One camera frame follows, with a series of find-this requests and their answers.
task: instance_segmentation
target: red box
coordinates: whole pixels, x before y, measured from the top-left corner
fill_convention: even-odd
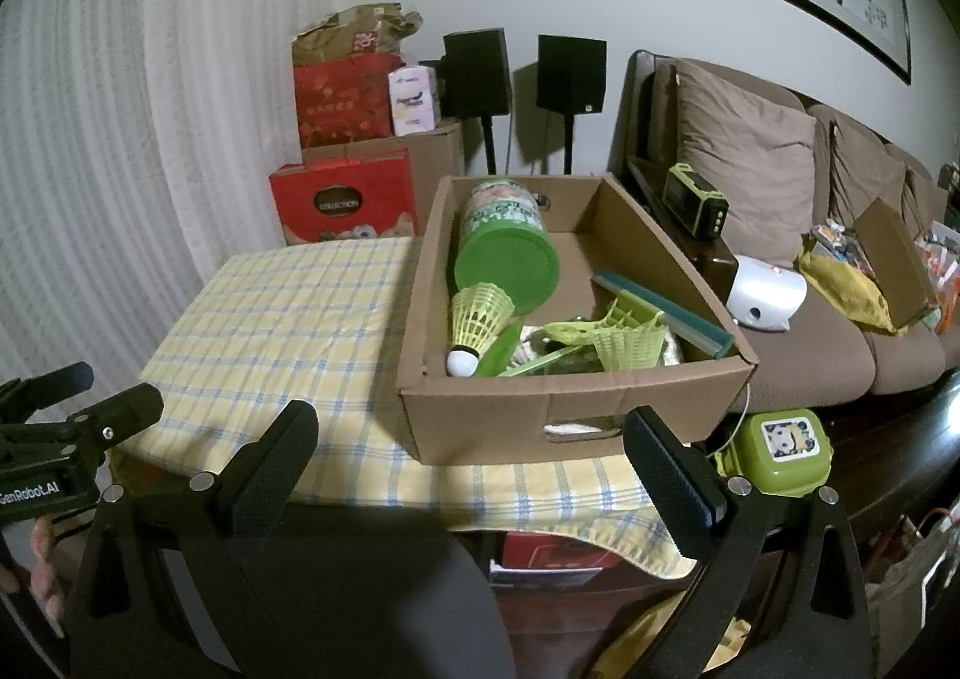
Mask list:
[[[406,149],[285,164],[270,187],[288,246],[418,231]]]
[[[510,569],[571,570],[613,567],[622,560],[618,554],[582,540],[541,533],[507,533],[503,540],[503,562]]]
[[[294,67],[301,148],[391,137],[387,75],[402,66],[396,53],[363,53]]]

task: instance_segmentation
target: white shuttlecock tip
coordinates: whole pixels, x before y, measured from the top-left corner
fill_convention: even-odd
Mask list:
[[[457,378],[471,377],[477,371],[477,364],[480,357],[465,346],[454,348],[446,355],[446,371]]]

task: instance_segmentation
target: black pole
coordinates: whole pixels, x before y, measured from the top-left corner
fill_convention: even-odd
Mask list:
[[[573,174],[573,113],[563,115],[563,174]]]
[[[496,175],[496,155],[493,152],[493,119],[490,116],[480,116],[480,125],[483,126],[483,144],[487,148],[487,174]]]

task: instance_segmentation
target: screw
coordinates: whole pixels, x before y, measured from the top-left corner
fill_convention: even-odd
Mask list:
[[[829,506],[835,506],[840,502],[840,495],[837,495],[837,490],[834,490],[833,487],[820,487],[818,495],[820,500],[823,500]]]
[[[190,489],[194,490],[194,492],[203,492],[204,490],[210,489],[210,487],[213,486],[213,482],[216,480],[217,479],[213,473],[209,471],[197,473],[193,478],[190,479]]]
[[[740,495],[743,497],[744,495],[750,495],[750,493],[754,490],[754,485],[747,481],[747,479],[745,479],[743,476],[733,476],[733,478],[727,482],[727,489],[733,492],[733,495]]]
[[[119,484],[110,484],[110,486],[104,490],[104,500],[106,500],[107,503],[115,503],[123,497],[123,493],[123,487]]]

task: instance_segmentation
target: plaid tablecloth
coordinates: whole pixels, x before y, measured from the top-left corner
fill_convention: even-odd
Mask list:
[[[397,445],[395,366],[418,250],[412,238],[349,240],[230,259],[144,367],[163,417],[114,463],[128,454],[185,475],[221,471],[303,399],[320,441],[296,500],[432,509],[450,529],[573,536],[656,576],[687,574],[692,562],[623,455],[434,468]]]

